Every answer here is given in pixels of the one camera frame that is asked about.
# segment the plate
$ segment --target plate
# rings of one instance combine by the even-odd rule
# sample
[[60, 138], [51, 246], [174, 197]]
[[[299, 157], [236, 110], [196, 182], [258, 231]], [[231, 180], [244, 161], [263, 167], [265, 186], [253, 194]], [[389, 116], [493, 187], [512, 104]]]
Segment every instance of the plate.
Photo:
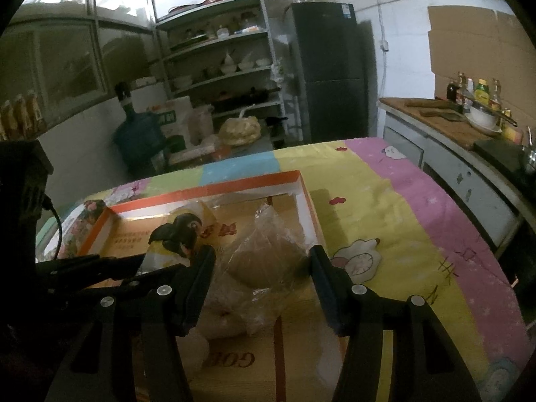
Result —
[[502, 133], [502, 130], [500, 129], [499, 125], [496, 125], [493, 128], [486, 128], [482, 127], [480, 124], [477, 124], [473, 118], [471, 118], [471, 114], [466, 114], [467, 120], [469, 121], [469, 124], [471, 127], [473, 127], [475, 130], [478, 130], [482, 134], [485, 134], [487, 136], [491, 136], [492, 138], [496, 138], [498, 135]]

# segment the yellow fabric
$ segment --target yellow fabric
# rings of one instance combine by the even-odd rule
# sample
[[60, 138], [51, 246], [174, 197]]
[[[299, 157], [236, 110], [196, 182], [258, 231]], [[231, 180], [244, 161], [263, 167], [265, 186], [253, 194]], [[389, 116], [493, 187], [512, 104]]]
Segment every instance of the yellow fabric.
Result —
[[[367, 286], [380, 296], [398, 300], [414, 294], [428, 297], [438, 286], [440, 294], [432, 308], [473, 378], [482, 379], [489, 366], [482, 338], [454, 277], [446, 279], [446, 274], [438, 271], [444, 260], [440, 250], [406, 200], [393, 191], [391, 182], [379, 177], [352, 151], [335, 151], [341, 145], [308, 145], [274, 154], [282, 171], [301, 171], [330, 256], [357, 239], [380, 239], [376, 250], [382, 260]], [[335, 197], [346, 198], [346, 202], [330, 205]]]

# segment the red heart print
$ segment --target red heart print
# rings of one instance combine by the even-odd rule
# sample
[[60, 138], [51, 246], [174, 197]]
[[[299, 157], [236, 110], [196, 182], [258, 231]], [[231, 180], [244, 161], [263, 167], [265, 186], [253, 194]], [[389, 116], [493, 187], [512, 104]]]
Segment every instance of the red heart print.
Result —
[[335, 205], [335, 204], [344, 204], [345, 202], [346, 202], [346, 198], [336, 197], [336, 198], [333, 198], [333, 199], [330, 201], [330, 204], [331, 204], [331, 205]]

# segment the open box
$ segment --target open box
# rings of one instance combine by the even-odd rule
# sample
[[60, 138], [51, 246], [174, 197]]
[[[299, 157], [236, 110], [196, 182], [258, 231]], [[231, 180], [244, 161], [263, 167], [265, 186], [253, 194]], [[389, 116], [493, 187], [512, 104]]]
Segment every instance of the open box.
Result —
[[171, 211], [193, 201], [210, 207], [218, 225], [204, 237], [217, 250], [231, 243], [251, 223], [259, 207], [267, 202], [308, 247], [324, 244], [322, 230], [311, 198], [299, 171], [261, 175], [209, 184], [107, 207], [101, 214], [79, 255], [127, 257], [148, 249], [151, 232], [167, 220]]
[[[125, 257], [148, 248], [151, 231], [167, 215], [188, 202], [202, 200], [218, 220], [205, 243], [224, 247], [239, 237], [259, 207], [271, 204], [299, 241], [324, 245], [322, 230], [299, 171], [283, 172], [187, 189], [125, 202], [107, 208], [97, 220], [79, 253]], [[189, 381], [194, 400], [235, 402], [331, 400], [342, 366], [344, 349], [328, 327], [312, 281], [293, 292], [274, 326], [253, 336], [246, 334], [208, 342], [209, 355], [201, 371]], [[136, 395], [148, 401], [142, 348], [133, 350]]]

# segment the white container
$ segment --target white container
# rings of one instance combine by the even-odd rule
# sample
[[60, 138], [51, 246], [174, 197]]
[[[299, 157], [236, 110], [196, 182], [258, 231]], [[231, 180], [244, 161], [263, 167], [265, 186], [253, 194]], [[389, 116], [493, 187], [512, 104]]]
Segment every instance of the white container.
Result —
[[237, 66], [236, 65], [222, 65], [220, 66], [221, 71], [223, 74], [232, 74], [234, 72], [237, 72]]
[[268, 58], [258, 59], [258, 60], [255, 60], [255, 63], [257, 64], [259, 68], [262, 68], [263, 66], [269, 66], [271, 63], [271, 60]]
[[173, 79], [173, 86], [175, 86], [175, 89], [184, 89], [192, 85], [193, 81], [191, 75], [184, 75]]
[[246, 71], [247, 69], [253, 68], [254, 63], [253, 62], [240, 62], [238, 64], [238, 68], [240, 68], [240, 71]]
[[481, 127], [491, 130], [497, 125], [498, 117], [479, 106], [475, 106], [473, 103], [471, 106], [471, 119]]

